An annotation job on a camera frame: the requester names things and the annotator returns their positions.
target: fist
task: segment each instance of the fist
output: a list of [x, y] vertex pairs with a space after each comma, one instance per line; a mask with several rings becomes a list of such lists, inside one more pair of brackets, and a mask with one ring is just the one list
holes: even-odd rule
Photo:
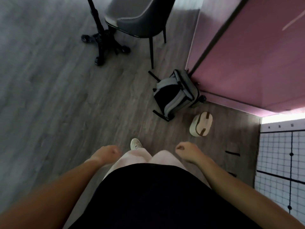
[[91, 160], [97, 160], [101, 166], [116, 162], [122, 156], [121, 150], [116, 145], [107, 145], [98, 149]]
[[197, 147], [197, 145], [191, 142], [180, 142], [176, 146], [176, 154], [182, 159], [190, 163], [196, 163], [204, 154]]

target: gray laminate floor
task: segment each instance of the gray laminate floor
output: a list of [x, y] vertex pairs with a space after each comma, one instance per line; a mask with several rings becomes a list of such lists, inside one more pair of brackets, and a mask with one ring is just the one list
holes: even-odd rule
[[[111, 0], [93, 1], [102, 19]], [[160, 78], [185, 67], [201, 3], [176, 0], [167, 43], [162, 34], [154, 37], [154, 73]], [[105, 65], [97, 67], [97, 47], [80, 40], [95, 32], [87, 0], [0, 0], [0, 212], [102, 145], [128, 151], [134, 137], [151, 154], [174, 152], [180, 141], [190, 140], [225, 170], [253, 184], [258, 117], [207, 103], [165, 122], [152, 113], [156, 82], [147, 73], [148, 40], [117, 32], [117, 41], [132, 52], [116, 56], [110, 51]], [[205, 138], [193, 138], [188, 127], [201, 111], [213, 115], [212, 129]], [[205, 182], [195, 166], [184, 164]], [[67, 225], [82, 213], [108, 169], [91, 180]]]

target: person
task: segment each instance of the person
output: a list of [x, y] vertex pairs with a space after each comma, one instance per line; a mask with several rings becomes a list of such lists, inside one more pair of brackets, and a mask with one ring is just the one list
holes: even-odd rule
[[117, 146], [101, 147], [4, 212], [0, 228], [62, 228], [97, 170], [116, 161], [70, 228], [304, 228], [190, 142], [179, 143], [175, 151], [198, 166], [211, 189], [170, 152], [152, 157], [137, 139], [131, 149], [121, 157]]

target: white sneaker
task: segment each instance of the white sneaker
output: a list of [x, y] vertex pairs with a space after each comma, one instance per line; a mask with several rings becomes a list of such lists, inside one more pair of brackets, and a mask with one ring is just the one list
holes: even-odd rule
[[135, 149], [143, 148], [143, 146], [142, 146], [141, 142], [138, 139], [134, 138], [130, 142], [130, 148], [131, 148], [131, 150], [135, 150]]

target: backpack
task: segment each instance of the backpack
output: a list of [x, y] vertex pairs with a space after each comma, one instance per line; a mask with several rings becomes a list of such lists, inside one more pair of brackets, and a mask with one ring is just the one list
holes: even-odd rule
[[186, 70], [174, 70], [169, 78], [160, 80], [151, 71], [148, 72], [158, 83], [153, 88], [153, 96], [162, 112], [153, 112], [169, 122], [174, 113], [183, 107], [195, 108], [199, 103], [206, 101], [200, 95], [199, 89], [192, 83]]

